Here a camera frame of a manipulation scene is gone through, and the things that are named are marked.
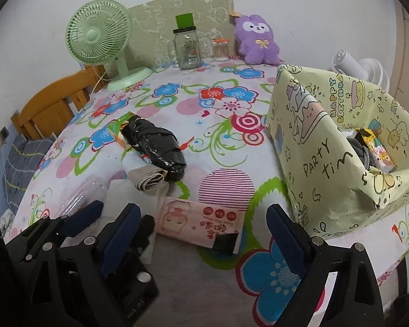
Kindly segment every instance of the floral tablecloth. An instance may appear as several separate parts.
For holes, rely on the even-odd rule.
[[[125,153],[107,125],[132,111],[171,130],[181,144],[188,166],[168,195],[246,210],[237,255],[158,235],[149,269],[160,296],[139,325],[273,325],[299,284],[265,222],[273,203],[291,211],[277,155],[264,132],[275,76],[273,66],[206,61],[192,71],[160,67],[129,89],[100,91],[43,159],[10,238],[43,215],[57,217],[75,188],[90,178],[107,187],[126,178]],[[366,246],[381,282],[409,249],[409,207],[329,242],[351,246],[355,241]],[[331,274],[317,313],[325,310],[333,281]]]

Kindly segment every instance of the purple plush toy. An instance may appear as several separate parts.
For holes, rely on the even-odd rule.
[[[239,52],[244,55],[246,64],[279,64],[279,47],[274,42],[273,30],[261,16],[238,17],[234,35],[241,43]]]

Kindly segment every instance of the yellow bow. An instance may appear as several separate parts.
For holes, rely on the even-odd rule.
[[[256,39],[255,40],[255,43],[256,44],[260,44],[260,47],[259,47],[259,49],[262,49],[262,48],[266,48],[266,49],[268,49],[268,47],[266,46],[266,44],[269,44],[269,42],[268,42],[268,40],[261,40],[261,39]]]

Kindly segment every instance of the rolled black plastic bag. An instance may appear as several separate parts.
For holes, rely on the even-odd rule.
[[[167,181],[181,179],[186,162],[174,134],[140,116],[133,116],[128,122],[121,129],[127,142],[136,151],[146,154],[152,164],[168,171]]]

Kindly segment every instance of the box with cartoon drawings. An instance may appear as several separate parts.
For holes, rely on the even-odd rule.
[[[311,236],[345,235],[409,202],[409,114],[378,86],[282,65],[266,119],[295,221]],[[371,129],[395,167],[366,170],[341,130]]]

